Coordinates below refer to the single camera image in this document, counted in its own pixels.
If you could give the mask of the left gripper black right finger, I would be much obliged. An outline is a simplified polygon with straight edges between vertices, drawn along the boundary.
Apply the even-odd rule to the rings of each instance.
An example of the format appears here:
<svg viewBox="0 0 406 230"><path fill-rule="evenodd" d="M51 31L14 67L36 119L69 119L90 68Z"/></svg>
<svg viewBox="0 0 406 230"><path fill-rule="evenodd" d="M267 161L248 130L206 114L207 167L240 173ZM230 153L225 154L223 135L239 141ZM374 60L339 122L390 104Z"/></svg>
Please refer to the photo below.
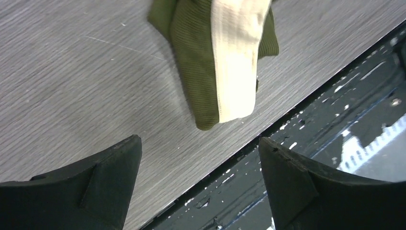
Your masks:
<svg viewBox="0 0 406 230"><path fill-rule="evenodd" d="M343 172L270 138L259 141L262 175L278 230L403 230L406 184Z"/></svg>

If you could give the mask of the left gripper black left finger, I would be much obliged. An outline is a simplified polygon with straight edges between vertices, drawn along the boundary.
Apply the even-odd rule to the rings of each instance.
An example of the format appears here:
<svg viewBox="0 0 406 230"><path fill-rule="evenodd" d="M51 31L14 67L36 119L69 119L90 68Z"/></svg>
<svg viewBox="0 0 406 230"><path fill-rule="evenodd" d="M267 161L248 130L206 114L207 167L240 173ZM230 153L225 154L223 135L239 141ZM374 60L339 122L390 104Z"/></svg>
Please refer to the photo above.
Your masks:
<svg viewBox="0 0 406 230"><path fill-rule="evenodd" d="M0 185L3 230L121 230L142 158L137 135L62 168Z"/></svg>

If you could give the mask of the olive green underwear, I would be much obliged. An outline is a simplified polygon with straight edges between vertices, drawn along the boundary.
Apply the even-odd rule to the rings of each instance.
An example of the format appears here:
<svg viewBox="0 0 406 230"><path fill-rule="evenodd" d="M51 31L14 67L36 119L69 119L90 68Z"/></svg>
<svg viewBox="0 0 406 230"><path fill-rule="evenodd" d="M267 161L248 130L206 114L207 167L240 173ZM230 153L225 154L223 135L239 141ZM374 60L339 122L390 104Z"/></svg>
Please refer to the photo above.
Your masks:
<svg viewBox="0 0 406 230"><path fill-rule="evenodd" d="M200 130L249 116L260 58L279 46L269 0L155 0L148 21L171 45Z"/></svg>

